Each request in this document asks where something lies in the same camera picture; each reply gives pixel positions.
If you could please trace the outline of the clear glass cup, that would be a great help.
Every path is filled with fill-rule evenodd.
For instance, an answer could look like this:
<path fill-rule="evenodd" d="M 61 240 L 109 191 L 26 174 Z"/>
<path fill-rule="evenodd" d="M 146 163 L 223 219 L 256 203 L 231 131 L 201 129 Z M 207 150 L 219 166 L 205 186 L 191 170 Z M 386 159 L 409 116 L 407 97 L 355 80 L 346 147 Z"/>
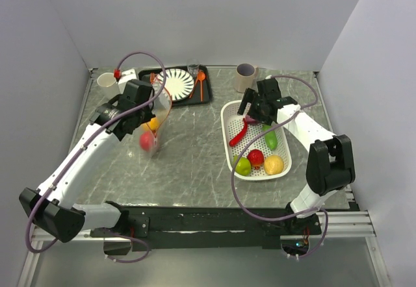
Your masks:
<path fill-rule="evenodd" d="M 198 60 L 192 58 L 187 61 L 187 71 L 192 76 L 192 78 L 196 78 L 198 76 L 198 72 L 200 69 L 200 63 Z"/>

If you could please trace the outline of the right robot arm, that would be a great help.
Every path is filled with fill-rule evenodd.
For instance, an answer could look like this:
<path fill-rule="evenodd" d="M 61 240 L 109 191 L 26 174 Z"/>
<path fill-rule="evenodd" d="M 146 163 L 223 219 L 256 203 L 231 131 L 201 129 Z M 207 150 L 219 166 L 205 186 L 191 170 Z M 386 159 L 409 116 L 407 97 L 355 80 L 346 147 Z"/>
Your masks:
<path fill-rule="evenodd" d="M 308 153 L 306 185 L 287 205 L 286 216 L 264 218 L 247 208 L 243 211 L 261 221 L 285 221 L 290 233 L 299 234 L 307 227 L 307 218 L 321 210 L 329 197 L 355 181 L 354 156 L 348 136 L 322 127 L 307 115 L 307 105 L 282 97 L 278 79 L 277 75 L 271 76 L 258 81 L 256 90 L 246 89 L 237 113 L 247 113 L 272 131 L 284 127 L 303 145 Z"/>

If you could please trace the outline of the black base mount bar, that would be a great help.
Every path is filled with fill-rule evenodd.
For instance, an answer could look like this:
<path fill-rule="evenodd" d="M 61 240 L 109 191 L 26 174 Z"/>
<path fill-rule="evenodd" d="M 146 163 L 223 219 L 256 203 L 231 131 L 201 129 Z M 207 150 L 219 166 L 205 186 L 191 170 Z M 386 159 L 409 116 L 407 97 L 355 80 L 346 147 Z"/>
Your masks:
<path fill-rule="evenodd" d="M 113 233 L 132 236 L 142 243 L 129 242 L 133 251 L 155 249 L 202 249 L 261 247 L 280 249 L 282 236 L 303 237 L 321 234 L 316 214 L 305 219 L 291 218 L 287 208 L 252 208 L 253 218 L 240 208 L 126 206 L 127 221 L 120 228 L 94 229 L 91 236 Z"/>

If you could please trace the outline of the beige mug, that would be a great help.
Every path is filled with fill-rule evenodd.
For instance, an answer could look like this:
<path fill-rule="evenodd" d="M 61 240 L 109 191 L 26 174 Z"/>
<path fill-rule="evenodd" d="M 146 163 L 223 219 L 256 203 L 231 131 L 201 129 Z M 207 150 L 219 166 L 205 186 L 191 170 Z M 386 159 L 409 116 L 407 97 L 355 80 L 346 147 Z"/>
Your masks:
<path fill-rule="evenodd" d="M 235 70 L 234 89 L 239 93 L 244 93 L 247 88 L 252 87 L 258 73 L 258 66 L 249 63 L 239 64 Z"/>

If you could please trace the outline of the clear zip top bag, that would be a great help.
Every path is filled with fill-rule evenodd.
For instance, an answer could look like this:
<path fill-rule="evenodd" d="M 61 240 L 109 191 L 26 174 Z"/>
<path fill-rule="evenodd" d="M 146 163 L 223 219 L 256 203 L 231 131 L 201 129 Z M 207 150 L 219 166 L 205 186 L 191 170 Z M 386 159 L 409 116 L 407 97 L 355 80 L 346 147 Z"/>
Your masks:
<path fill-rule="evenodd" d="M 160 127 L 158 131 L 153 133 L 153 137 L 154 137 L 153 150 L 150 152 L 145 152 L 141 149 L 139 145 L 141 152 L 144 154 L 145 157 L 151 158 L 161 148 L 163 138 L 164 138 L 164 130 L 166 127 L 166 122 L 168 120 L 168 116 L 170 114 L 171 108 L 172 108 L 172 98 L 170 94 L 166 91 L 166 89 L 163 88 L 161 94 L 154 101 L 154 106 L 152 110 L 152 112 L 155 114 L 155 117 L 158 118 L 159 123 L 160 123 Z M 139 131 L 140 132 L 139 132 L 139 137 L 138 137 L 138 144 L 139 144 L 140 135 L 143 132 L 146 132 L 146 131 L 143 131 L 141 127 L 139 128 Z"/>

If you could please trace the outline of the red apple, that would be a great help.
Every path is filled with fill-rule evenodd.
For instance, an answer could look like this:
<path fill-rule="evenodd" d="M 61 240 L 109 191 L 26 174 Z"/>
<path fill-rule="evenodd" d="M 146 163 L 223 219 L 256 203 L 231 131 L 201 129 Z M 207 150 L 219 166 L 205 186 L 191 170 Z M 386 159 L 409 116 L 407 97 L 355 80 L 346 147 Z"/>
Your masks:
<path fill-rule="evenodd" d="M 150 152 L 154 147 L 154 137 L 151 131 L 143 132 L 139 138 L 139 145 L 145 152 Z"/>

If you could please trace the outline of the orange fruit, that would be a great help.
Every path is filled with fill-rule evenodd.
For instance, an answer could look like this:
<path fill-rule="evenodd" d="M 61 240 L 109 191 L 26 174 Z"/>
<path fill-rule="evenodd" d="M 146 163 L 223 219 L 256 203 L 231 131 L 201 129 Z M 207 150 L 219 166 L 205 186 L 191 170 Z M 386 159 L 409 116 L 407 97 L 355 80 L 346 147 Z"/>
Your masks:
<path fill-rule="evenodd" d="M 159 123 L 158 118 L 154 117 L 154 118 L 151 118 L 149 122 L 141 124 L 140 127 L 143 131 L 151 131 L 155 133 L 158 131 L 160 127 L 160 123 Z"/>

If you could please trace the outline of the red chili pepper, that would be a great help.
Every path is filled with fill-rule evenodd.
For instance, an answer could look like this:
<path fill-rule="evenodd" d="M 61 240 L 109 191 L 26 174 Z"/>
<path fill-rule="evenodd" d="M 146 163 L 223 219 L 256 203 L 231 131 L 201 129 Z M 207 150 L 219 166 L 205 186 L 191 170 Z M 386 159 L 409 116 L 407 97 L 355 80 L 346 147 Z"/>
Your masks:
<path fill-rule="evenodd" d="M 234 136 L 230 141 L 229 141 L 229 146 L 230 147 L 235 147 L 245 136 L 247 130 L 248 130 L 248 123 L 246 121 L 245 118 L 242 119 L 243 122 L 243 128 L 241 129 L 241 131 Z"/>

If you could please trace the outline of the red strawberry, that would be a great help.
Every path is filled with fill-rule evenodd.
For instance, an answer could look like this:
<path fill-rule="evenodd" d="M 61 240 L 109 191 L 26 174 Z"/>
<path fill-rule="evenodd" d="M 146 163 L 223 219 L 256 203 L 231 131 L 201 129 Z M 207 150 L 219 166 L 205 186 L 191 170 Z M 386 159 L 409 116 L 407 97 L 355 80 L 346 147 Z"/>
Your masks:
<path fill-rule="evenodd" d="M 259 169 L 264 163 L 264 155 L 259 149 L 253 149 L 248 153 L 247 159 L 252 167 Z"/>

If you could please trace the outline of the orange fork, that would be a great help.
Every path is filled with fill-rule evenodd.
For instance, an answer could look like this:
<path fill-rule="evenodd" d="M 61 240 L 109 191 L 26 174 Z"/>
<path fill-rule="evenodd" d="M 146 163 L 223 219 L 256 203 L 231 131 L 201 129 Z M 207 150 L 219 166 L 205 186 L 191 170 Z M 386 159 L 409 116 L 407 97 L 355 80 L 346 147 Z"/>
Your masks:
<path fill-rule="evenodd" d="M 154 74 L 154 73 L 150 73 L 150 78 L 149 78 L 149 80 L 150 80 L 150 83 L 151 83 L 151 84 L 153 84 L 153 83 L 154 83 L 154 81 L 155 81 L 155 74 Z"/>

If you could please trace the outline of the green pear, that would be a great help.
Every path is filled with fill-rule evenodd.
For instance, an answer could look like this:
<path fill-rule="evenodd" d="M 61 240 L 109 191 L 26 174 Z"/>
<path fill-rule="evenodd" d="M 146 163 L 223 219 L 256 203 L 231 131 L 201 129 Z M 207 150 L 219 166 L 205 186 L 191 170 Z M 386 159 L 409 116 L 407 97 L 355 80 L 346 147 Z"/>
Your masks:
<path fill-rule="evenodd" d="M 233 165 L 235 166 L 235 172 L 242 176 L 248 176 L 251 173 L 252 165 L 246 157 L 241 157 L 237 160 L 238 156 L 234 156 Z"/>

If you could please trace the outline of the purple onion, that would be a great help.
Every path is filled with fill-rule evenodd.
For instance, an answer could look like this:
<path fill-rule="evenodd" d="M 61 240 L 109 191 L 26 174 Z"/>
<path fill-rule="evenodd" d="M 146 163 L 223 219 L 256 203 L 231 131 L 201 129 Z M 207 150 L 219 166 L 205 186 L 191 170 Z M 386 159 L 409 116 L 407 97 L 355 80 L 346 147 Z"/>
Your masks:
<path fill-rule="evenodd" d="M 245 121 L 247 122 L 247 124 L 248 125 L 258 125 L 258 124 L 260 124 L 261 122 L 260 121 L 257 121 L 256 119 L 253 119 L 251 116 L 249 116 L 249 115 L 246 115 L 245 117 L 244 117 L 244 119 L 245 119 Z"/>

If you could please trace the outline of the black tray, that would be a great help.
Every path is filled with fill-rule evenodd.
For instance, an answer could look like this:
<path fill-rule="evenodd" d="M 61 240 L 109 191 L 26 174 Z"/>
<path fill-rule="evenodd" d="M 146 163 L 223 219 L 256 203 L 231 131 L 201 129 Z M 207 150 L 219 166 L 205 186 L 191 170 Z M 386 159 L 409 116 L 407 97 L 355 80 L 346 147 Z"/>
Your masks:
<path fill-rule="evenodd" d="M 187 71 L 186 66 L 169 67 L 167 69 L 171 69 L 171 68 L 179 68 L 179 69 L 183 69 Z M 203 101 L 202 102 L 200 101 L 200 87 L 197 86 L 192 99 L 190 99 L 188 96 L 186 99 L 182 101 L 173 102 L 173 107 L 204 105 L 212 101 L 213 93 L 211 89 L 211 83 L 209 80 L 208 69 L 206 66 L 201 65 L 199 70 L 202 70 L 206 75 L 206 78 L 203 84 Z"/>

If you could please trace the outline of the yellow lemon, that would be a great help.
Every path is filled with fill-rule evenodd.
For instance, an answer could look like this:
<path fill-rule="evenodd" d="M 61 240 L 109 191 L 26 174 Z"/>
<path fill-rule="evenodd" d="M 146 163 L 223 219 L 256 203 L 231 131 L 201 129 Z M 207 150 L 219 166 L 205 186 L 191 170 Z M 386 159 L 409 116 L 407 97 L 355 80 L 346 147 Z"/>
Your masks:
<path fill-rule="evenodd" d="M 265 158 L 263 167 L 267 175 L 277 175 L 283 171 L 284 161 L 278 155 L 270 155 Z"/>

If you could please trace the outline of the white plastic basket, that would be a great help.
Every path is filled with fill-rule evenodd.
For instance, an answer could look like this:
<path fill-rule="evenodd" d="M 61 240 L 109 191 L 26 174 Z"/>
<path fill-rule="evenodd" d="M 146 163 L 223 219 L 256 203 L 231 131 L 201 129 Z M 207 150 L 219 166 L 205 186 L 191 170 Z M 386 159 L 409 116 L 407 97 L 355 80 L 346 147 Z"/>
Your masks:
<path fill-rule="evenodd" d="M 229 169 L 245 181 L 264 181 L 286 175 L 292 166 L 291 153 L 282 128 L 272 132 L 261 123 L 252 123 L 248 111 L 239 115 L 240 101 L 226 103 L 221 110 L 222 136 Z M 262 132 L 269 131 L 254 143 Z"/>

